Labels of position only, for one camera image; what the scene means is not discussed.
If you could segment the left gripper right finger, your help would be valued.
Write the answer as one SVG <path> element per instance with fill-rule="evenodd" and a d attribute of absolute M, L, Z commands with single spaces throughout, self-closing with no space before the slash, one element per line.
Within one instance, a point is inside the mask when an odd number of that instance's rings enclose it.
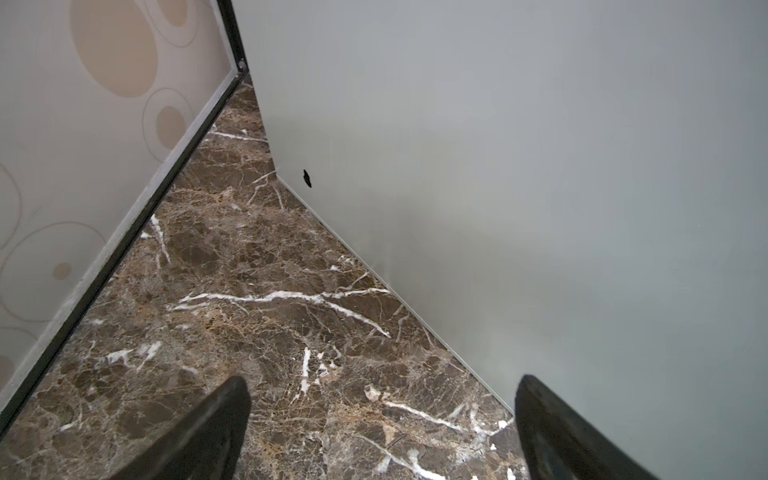
<path fill-rule="evenodd" d="M 532 479 L 653 479 L 537 377 L 515 395 L 516 428 Z"/>

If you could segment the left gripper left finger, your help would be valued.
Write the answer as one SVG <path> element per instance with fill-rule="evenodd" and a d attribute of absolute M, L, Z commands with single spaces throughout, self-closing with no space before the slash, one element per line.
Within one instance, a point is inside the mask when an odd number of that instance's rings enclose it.
<path fill-rule="evenodd" d="M 247 383 L 232 376 L 114 479 L 231 479 L 251 410 Z"/>

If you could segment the grey metal cabinet box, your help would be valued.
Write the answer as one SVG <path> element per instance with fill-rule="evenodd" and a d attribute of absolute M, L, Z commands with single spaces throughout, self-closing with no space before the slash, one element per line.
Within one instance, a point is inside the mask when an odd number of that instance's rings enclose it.
<path fill-rule="evenodd" d="M 505 403 L 767 475 L 763 1 L 238 1 L 278 177 Z"/>

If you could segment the black left corner post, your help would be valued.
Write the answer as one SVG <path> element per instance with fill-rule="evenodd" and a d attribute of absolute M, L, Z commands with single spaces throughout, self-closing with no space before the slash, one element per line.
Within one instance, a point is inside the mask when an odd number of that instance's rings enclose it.
<path fill-rule="evenodd" d="M 244 45 L 238 28 L 238 23 L 231 0 L 216 1 L 221 14 L 224 30 L 233 54 L 237 70 L 241 75 L 249 73 L 249 67 L 246 60 Z"/>

